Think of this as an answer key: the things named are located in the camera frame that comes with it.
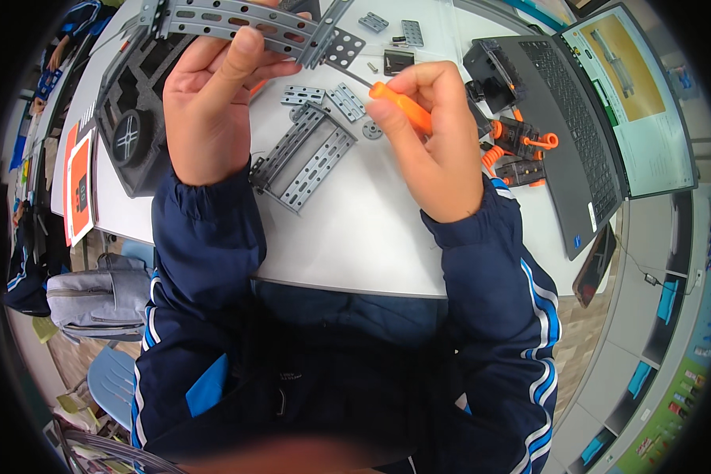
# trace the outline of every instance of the sticker on laptop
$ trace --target sticker on laptop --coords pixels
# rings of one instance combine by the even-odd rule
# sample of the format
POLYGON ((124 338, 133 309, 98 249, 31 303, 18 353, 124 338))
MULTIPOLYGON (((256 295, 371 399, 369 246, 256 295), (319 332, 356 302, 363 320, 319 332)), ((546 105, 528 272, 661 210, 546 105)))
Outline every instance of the sticker on laptop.
POLYGON ((592 202, 588 203, 588 212, 590 213, 590 225, 593 228, 593 232, 596 232, 597 222, 595 222, 595 210, 592 208, 592 202))

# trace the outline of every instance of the black wheel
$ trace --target black wheel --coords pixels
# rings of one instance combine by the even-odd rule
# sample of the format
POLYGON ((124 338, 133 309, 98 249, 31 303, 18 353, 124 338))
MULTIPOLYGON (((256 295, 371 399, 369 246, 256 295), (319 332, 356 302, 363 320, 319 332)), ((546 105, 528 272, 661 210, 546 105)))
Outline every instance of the black wheel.
POLYGON ((113 162, 119 167, 137 166, 148 154, 152 141, 152 118, 146 111, 123 113, 113 139, 113 162))

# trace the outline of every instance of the orange card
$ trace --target orange card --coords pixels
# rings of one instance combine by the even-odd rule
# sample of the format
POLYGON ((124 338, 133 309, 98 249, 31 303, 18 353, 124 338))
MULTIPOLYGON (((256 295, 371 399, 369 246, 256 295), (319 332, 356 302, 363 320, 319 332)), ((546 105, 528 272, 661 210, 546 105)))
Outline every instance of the orange card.
POLYGON ((72 246, 76 246, 95 225, 91 178, 93 132, 87 132, 71 150, 66 166, 66 210, 69 215, 66 229, 72 246))

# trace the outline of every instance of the screwdriver handle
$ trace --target screwdriver handle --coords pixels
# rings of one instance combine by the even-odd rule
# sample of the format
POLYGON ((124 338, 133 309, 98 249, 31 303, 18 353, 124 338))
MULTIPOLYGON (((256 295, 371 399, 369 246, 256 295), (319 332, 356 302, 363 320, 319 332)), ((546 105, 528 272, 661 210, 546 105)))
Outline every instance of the screwdriver handle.
POLYGON ((432 135, 432 116, 423 107, 405 94, 398 94, 383 82, 376 82, 369 90, 371 99, 386 99, 397 105, 408 116, 414 128, 424 135, 432 135))

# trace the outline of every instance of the laptop screen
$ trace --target laptop screen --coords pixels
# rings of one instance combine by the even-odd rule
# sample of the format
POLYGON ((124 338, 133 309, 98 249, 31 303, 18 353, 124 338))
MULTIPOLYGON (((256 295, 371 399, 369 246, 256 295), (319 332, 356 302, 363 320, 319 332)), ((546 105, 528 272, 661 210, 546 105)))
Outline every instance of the laptop screen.
POLYGON ((561 33, 603 102, 616 135, 629 195, 695 185, 685 126, 664 71, 622 6, 561 33))

